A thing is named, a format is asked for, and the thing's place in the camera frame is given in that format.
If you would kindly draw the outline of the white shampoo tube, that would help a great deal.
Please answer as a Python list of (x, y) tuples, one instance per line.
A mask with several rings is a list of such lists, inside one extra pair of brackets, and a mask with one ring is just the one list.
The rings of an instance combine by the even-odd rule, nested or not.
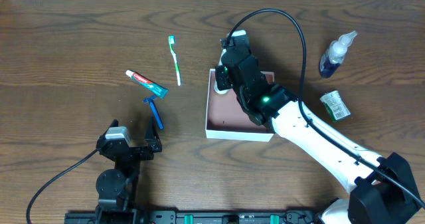
[[(226, 53), (226, 49), (222, 49), (220, 58), (218, 60), (218, 67), (223, 65), (221, 58)], [(229, 91), (229, 88), (225, 88), (222, 80), (222, 75), (219, 71), (215, 71), (215, 82), (214, 82), (214, 91), (219, 95), (224, 95)]]

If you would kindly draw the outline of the clear spray bottle blue liquid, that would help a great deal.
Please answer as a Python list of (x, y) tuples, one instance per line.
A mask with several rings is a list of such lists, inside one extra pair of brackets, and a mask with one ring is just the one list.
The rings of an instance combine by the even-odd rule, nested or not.
[(352, 31), (331, 42), (319, 62), (319, 73), (322, 78), (329, 78), (342, 65), (348, 48), (357, 35), (356, 31)]

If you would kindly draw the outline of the green white soap packet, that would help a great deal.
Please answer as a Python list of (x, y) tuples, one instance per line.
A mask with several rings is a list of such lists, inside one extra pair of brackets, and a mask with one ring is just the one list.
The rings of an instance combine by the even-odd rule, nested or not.
[(339, 122), (351, 115), (337, 90), (324, 94), (320, 101), (324, 104), (333, 122)]

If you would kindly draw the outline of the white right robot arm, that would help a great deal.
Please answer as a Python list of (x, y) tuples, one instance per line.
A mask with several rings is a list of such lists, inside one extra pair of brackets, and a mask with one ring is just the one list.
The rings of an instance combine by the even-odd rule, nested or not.
[(406, 223), (424, 206), (403, 157), (392, 153), (384, 158), (354, 143), (311, 113), (300, 97), (268, 82), (245, 31), (228, 35), (221, 43), (218, 89), (233, 89), (253, 123), (300, 147), (349, 194), (319, 212), (316, 223)]

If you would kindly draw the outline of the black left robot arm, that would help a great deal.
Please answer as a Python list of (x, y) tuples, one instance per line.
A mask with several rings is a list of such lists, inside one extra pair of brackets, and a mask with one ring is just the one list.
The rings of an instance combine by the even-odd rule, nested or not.
[(153, 118), (145, 132), (145, 146), (131, 147), (129, 131), (114, 120), (98, 138), (96, 149), (114, 162), (114, 168), (103, 171), (96, 180), (99, 194), (96, 223), (149, 223), (149, 214), (135, 204), (140, 163), (162, 151), (162, 143)]

